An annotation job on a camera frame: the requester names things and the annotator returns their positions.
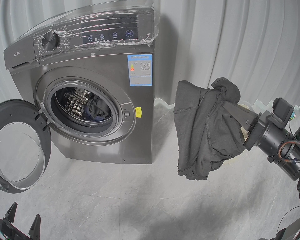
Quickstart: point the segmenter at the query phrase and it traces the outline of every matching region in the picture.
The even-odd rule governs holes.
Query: plastic sheet
[[[123,0],[76,9],[48,19],[22,37],[33,34],[38,61],[85,49],[120,45],[152,45],[158,35],[159,0]],[[43,47],[45,34],[57,41],[51,51]]]

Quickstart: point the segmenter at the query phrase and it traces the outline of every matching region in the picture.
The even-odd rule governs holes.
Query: washing machine
[[[1,190],[32,187],[47,167],[51,142],[66,158],[152,163],[155,11],[139,2],[64,13],[5,49],[23,100],[0,104],[0,133],[39,150],[27,175],[12,179],[0,171]]]

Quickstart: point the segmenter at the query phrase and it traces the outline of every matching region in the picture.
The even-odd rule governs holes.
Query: door hinge
[[[49,123],[54,123],[53,119],[50,117],[49,113],[47,112],[44,102],[39,102],[38,103],[40,105],[40,110],[38,111],[39,114],[44,113],[46,118],[47,118],[47,125]]]

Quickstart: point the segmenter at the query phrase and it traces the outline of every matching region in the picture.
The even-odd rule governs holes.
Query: control panel
[[[33,35],[35,56],[39,59],[86,47],[143,41],[153,34],[152,14],[152,11],[148,16],[122,11],[57,23]]]

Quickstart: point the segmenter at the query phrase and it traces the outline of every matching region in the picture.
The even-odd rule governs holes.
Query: dark clothing
[[[214,89],[178,83],[174,121],[177,131],[178,174],[190,180],[207,179],[224,160],[241,154],[244,137],[239,123],[222,106],[238,103],[240,91],[226,78],[216,79]]]
[[[84,111],[84,116],[91,121],[103,121],[111,116],[109,106],[96,95],[86,102]]]

